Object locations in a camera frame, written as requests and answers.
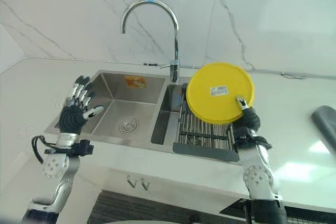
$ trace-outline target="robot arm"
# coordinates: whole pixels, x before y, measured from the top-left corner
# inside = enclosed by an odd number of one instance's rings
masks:
[[[79,141],[81,128],[92,117],[103,111],[102,106],[88,110],[94,92],[88,92],[93,84],[89,77],[80,76],[72,86],[65,106],[62,109],[59,128],[60,135],[56,144],[47,143],[43,136],[36,136],[32,140],[34,153],[43,165],[45,180],[50,186],[53,195],[34,198],[23,217],[23,223],[56,223],[71,193],[73,178],[79,169],[79,156],[92,154],[93,146],[90,141]],[[49,149],[45,160],[38,154],[36,143],[41,140]]]
[[[269,166],[267,150],[272,146],[256,134],[260,119],[247,102],[237,97],[243,117],[235,124],[235,147],[243,166],[243,180],[249,191],[257,223],[284,224],[286,211],[277,190],[277,180]]]

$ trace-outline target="white countertop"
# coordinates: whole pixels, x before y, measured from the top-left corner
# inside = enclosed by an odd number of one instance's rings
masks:
[[[81,74],[93,76],[98,70],[168,74],[167,69],[158,67],[25,59],[0,76],[2,138],[14,138],[13,147],[23,144],[28,150],[30,138],[43,132],[60,112],[72,82]],[[191,77],[194,72],[181,69],[181,76]],[[289,80],[256,73],[251,77],[256,87],[254,107],[261,118],[259,134],[273,146],[270,162],[281,179],[285,205],[336,212],[336,155],[320,142],[323,138],[310,120],[321,105],[336,108],[336,81]],[[145,174],[248,198],[242,169],[235,164],[104,142],[94,142],[94,146],[94,155],[82,158],[82,165]]]

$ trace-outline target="faucet spout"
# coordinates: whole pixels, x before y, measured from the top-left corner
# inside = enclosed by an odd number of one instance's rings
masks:
[[[173,21],[174,24],[174,29],[175,29],[175,58],[173,61],[171,61],[171,64],[168,65],[170,66],[171,70],[171,81],[172,82],[177,82],[178,81],[178,75],[179,75],[179,69],[180,69],[180,59],[179,59],[179,53],[178,53],[178,48],[179,48],[179,23],[177,22],[177,18],[173,11],[170,9],[169,6],[167,6],[164,2],[160,0],[136,0],[129,4],[129,6],[125,9],[122,18],[121,18],[121,26],[120,26],[120,32],[122,34],[125,33],[125,25],[126,25],[126,20],[131,13],[133,9],[135,9],[137,6],[144,5],[144,4],[151,4],[151,5],[156,5],[164,9],[170,18]]]

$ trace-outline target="sink drain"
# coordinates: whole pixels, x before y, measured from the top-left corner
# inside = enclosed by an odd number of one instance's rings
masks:
[[[119,123],[119,131],[122,134],[131,134],[138,128],[138,121],[134,118],[126,118]]]

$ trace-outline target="metal hook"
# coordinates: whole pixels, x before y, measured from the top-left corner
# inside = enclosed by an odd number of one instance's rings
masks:
[[[131,185],[131,187],[133,187],[133,188],[135,188],[137,185],[137,183],[138,183],[138,180],[136,179],[135,181],[134,181],[134,183],[131,181],[131,176],[130,175],[128,175],[127,176],[127,182],[128,182],[128,184],[130,184]]]
[[[146,191],[148,191],[148,189],[149,189],[149,184],[150,184],[149,181],[147,182],[147,185],[146,185],[145,184],[145,179],[144,178],[141,179],[141,185]]]

